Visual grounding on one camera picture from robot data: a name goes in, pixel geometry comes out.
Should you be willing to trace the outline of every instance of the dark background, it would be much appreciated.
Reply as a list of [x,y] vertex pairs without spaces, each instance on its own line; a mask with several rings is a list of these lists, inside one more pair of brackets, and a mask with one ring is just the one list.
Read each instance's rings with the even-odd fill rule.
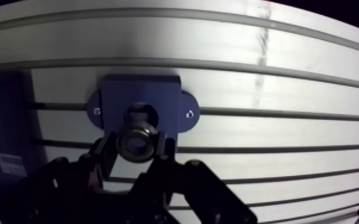
[[[0,5],[17,0],[0,0]],[[359,0],[272,0],[285,5],[326,15],[359,27]]]

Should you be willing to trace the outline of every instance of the slotted panel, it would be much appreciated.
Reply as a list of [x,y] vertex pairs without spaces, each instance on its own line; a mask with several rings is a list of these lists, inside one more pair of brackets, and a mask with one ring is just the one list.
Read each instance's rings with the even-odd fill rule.
[[[84,111],[38,111],[42,138],[94,142],[103,131]],[[359,122],[201,116],[182,147],[298,147],[359,144]]]
[[[51,35],[56,32],[59,38]],[[146,57],[258,64],[264,56],[268,66],[359,80],[357,50],[275,30],[262,39],[262,32],[265,31],[255,26],[183,18],[95,18],[42,23],[0,30],[0,52],[6,52],[0,55],[0,63]],[[314,46],[309,48],[312,53],[301,54],[308,46]]]
[[331,212],[331,213],[316,215],[316,216],[312,216],[312,217],[296,219],[296,220],[290,220],[290,221],[285,221],[285,222],[277,222],[277,224],[301,224],[301,223],[320,222],[320,221],[324,221],[324,220],[327,220],[327,219],[331,219],[331,218],[339,217],[339,216],[342,216],[342,215],[350,214],[350,213],[353,213],[353,212],[357,212],[358,209],[359,209],[359,206],[355,206],[355,207],[351,207],[351,208],[348,208],[348,209],[342,209],[342,210],[339,210],[339,211],[334,211],[334,212]]
[[349,219],[334,222],[333,224],[355,224],[358,219],[359,219],[359,216],[355,216],[355,217],[352,217],[352,218],[349,218]]
[[268,66],[359,80],[357,50],[278,30],[270,30],[268,35]]
[[1,30],[0,51],[16,48],[17,52],[12,53],[14,58],[9,54],[0,55],[0,63],[59,58],[169,57],[232,59],[254,64],[259,55],[258,32],[259,29],[252,26],[175,18],[104,18],[44,23]]
[[[131,187],[131,183],[104,183],[104,189],[111,192],[129,191]],[[294,200],[359,188],[359,172],[295,181],[232,184],[228,187],[245,204]],[[174,194],[171,205],[186,206],[187,202],[182,195]]]
[[[298,203],[252,207],[251,210],[259,217],[259,222],[268,222],[320,213],[357,203],[359,203],[359,191]],[[171,214],[173,214],[181,223],[200,223],[197,216],[191,210],[171,211]]]
[[343,37],[351,41],[359,43],[359,29],[343,23],[341,21],[332,20],[328,17],[311,13],[298,8],[293,8],[287,5],[276,4],[273,2],[248,0],[248,1],[219,1],[210,0],[195,1],[195,0],[154,0],[154,1],[139,1],[139,0],[117,0],[117,1],[86,1],[86,0],[68,0],[60,2],[52,1],[25,1],[16,4],[5,5],[0,8],[0,22],[5,20],[13,20],[17,18],[31,17],[34,15],[47,15],[52,13],[62,13],[79,10],[95,10],[95,9],[117,9],[117,8],[179,8],[186,10],[202,10],[213,11],[221,13],[229,13],[235,15],[245,15],[246,22],[253,24],[254,17],[262,18],[269,14],[271,20],[271,27],[278,29],[276,21],[297,25],[290,27],[292,32],[300,32],[302,27],[319,32],[328,33],[338,37]]
[[[131,10],[111,10],[114,8]],[[96,9],[104,9],[104,16],[99,11],[81,11]],[[69,110],[70,106],[79,108],[86,103],[97,82],[109,73],[178,74],[183,88],[196,96],[205,113],[193,130],[180,134],[179,146],[182,150],[188,147],[186,152],[200,152],[203,147],[221,152],[178,154],[178,161],[201,159],[226,181],[251,182],[229,187],[245,203],[266,203],[253,207],[260,222],[308,223],[357,211],[351,205],[359,203],[359,172],[324,174],[359,169],[359,150],[350,150],[351,145],[359,148],[359,122],[339,118],[340,114],[359,116],[359,82],[355,82],[359,81],[358,29],[320,15],[255,0],[33,0],[0,8],[0,22],[70,11],[73,13],[69,16],[59,14],[40,20],[32,17],[0,24],[0,63],[12,63],[0,68],[87,66],[33,69],[35,102]],[[153,67],[105,67],[123,57],[131,58],[132,64],[126,64],[129,67]],[[144,61],[136,64],[133,59],[141,57]],[[340,120],[208,116],[209,107],[274,110],[277,115],[283,110],[330,113]],[[41,136],[36,138],[51,140],[51,144],[93,143],[103,135],[84,111],[37,113]],[[329,147],[340,145],[336,149]],[[271,153],[223,154],[230,147],[245,148],[245,152],[251,147],[268,147]],[[278,153],[284,147],[321,147],[321,151],[309,148],[304,153]],[[323,151],[325,148],[340,151]],[[73,161],[86,152],[57,147],[45,150],[49,160],[65,155]],[[112,179],[133,181],[148,165],[129,164],[119,158]],[[128,183],[105,183],[109,191],[130,187]],[[273,202],[283,204],[267,205]],[[172,206],[186,205],[183,198],[174,197]],[[191,211],[172,212],[183,223],[198,223],[190,216]]]
[[[48,160],[65,156],[76,161],[86,150],[45,147]],[[281,154],[177,154],[176,160],[204,161],[222,179],[255,179],[335,172],[359,168],[359,150]],[[132,164],[118,158],[111,176],[136,178],[149,163]]]
[[148,67],[34,69],[31,73],[36,102],[86,103],[106,74],[175,74],[201,107],[359,115],[358,88],[286,77]]

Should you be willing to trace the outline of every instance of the label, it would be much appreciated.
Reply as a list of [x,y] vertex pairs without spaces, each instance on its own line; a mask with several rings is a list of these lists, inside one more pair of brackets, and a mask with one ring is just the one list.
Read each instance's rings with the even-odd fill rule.
[[22,159],[19,156],[0,153],[0,167],[3,173],[27,176]]

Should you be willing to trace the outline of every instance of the blue mounting plate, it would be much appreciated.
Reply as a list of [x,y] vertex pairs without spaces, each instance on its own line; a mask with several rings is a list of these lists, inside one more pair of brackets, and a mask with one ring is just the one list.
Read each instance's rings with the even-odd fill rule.
[[111,75],[89,99],[86,110],[94,125],[105,132],[118,132],[134,104],[150,105],[157,112],[158,131],[177,141],[178,133],[193,128],[200,116],[191,94],[181,90],[179,76]]

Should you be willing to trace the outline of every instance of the groove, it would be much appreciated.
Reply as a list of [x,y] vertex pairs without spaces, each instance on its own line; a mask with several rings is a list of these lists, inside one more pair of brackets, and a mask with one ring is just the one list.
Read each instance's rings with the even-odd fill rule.
[[310,217],[314,217],[314,216],[320,216],[322,214],[328,214],[328,213],[333,213],[333,212],[336,212],[336,211],[341,211],[341,210],[344,210],[344,209],[350,209],[350,208],[355,207],[355,206],[359,206],[359,203],[353,204],[353,205],[350,205],[350,206],[346,206],[346,207],[341,207],[339,209],[333,209],[333,210],[323,211],[323,212],[320,212],[320,213],[308,214],[306,216],[298,216],[298,217],[293,217],[293,218],[289,218],[289,219],[281,219],[281,220],[273,220],[273,221],[269,221],[269,222],[261,222],[259,224],[274,224],[274,223],[279,223],[279,222],[294,221],[294,220],[298,220],[298,219],[306,219],[306,218],[310,218]]
[[267,20],[264,18],[250,17],[247,15],[237,15],[230,13],[218,13],[212,11],[200,10],[183,10],[167,8],[116,8],[116,9],[99,9],[99,10],[81,10],[69,11],[63,13],[51,13],[44,15],[34,15],[25,18],[17,18],[9,21],[0,22],[0,30],[11,29],[21,26],[34,24],[52,23],[56,21],[78,20],[88,18],[114,18],[114,17],[166,17],[166,18],[184,18],[195,20],[219,21],[224,23],[236,23],[249,26],[263,27],[273,30],[294,33],[297,35],[308,36],[335,43],[341,46],[359,51],[359,43],[340,38],[335,35],[321,31],[287,24],[279,21]]
[[[90,149],[93,143],[69,142],[47,139],[36,139],[35,143],[42,146]],[[207,148],[178,147],[177,153],[187,154],[263,154],[263,153],[312,153],[320,151],[359,150],[359,145],[332,145],[319,147],[267,147],[267,148]]]
[[[249,207],[275,206],[275,205],[285,204],[285,203],[296,203],[296,202],[326,198],[326,197],[331,197],[331,196],[336,196],[336,195],[341,195],[341,194],[347,194],[347,193],[351,193],[351,192],[355,192],[355,191],[359,191],[359,188],[349,189],[346,191],[339,191],[339,192],[334,192],[334,193],[329,193],[329,194],[323,194],[323,195],[316,195],[316,196],[311,196],[311,197],[283,200],[283,201],[268,201],[268,202],[264,202],[264,203],[251,203],[251,204],[248,204],[248,206]],[[170,209],[171,210],[189,210],[190,207],[189,206],[172,206],[172,207],[170,207]]]
[[85,150],[90,150],[90,148],[93,145],[92,143],[85,143],[85,142],[67,142],[67,141],[54,141],[54,140],[45,140],[45,139],[35,139],[35,144],[41,146],[85,149]]
[[[63,110],[63,111],[86,111],[86,104],[75,103],[28,103],[31,110]],[[284,119],[313,119],[313,120],[344,120],[359,122],[359,116],[348,114],[313,113],[282,110],[259,110],[259,109],[236,109],[201,107],[201,115],[208,116],[236,116],[236,117],[269,117]]]
[[247,116],[247,117],[273,117],[291,119],[317,119],[317,120],[348,120],[359,121],[359,116],[347,114],[312,113],[281,110],[259,110],[259,109],[227,109],[227,108],[200,108],[202,115],[214,116]]
[[236,71],[240,73],[257,73],[296,79],[314,80],[359,88],[359,81],[312,73],[283,69],[278,67],[259,66],[255,64],[229,63],[222,61],[188,60],[176,58],[75,58],[38,61],[19,61],[1,63],[0,71],[41,69],[56,67],[89,67],[89,66],[138,66],[138,67],[178,67],[187,69],[205,69],[219,71]]
[[345,219],[349,219],[349,218],[356,217],[356,216],[358,216],[358,214],[356,212],[351,212],[351,213],[348,213],[348,214],[343,214],[341,216],[321,220],[321,221],[318,221],[318,222],[311,222],[311,223],[308,223],[308,224],[332,224],[332,223],[338,223],[338,222],[343,221]]
[[[345,175],[349,173],[357,173],[359,169],[352,170],[343,170],[327,173],[315,173],[309,175],[298,175],[298,176],[281,176],[274,178],[255,178],[255,179],[224,179],[222,180],[225,184],[244,184],[244,183],[267,183],[267,182],[280,182],[280,181],[297,181],[303,179],[312,179],[312,178],[324,178],[328,176],[337,176]],[[109,177],[108,182],[117,182],[117,183],[134,183],[136,178],[116,178]]]

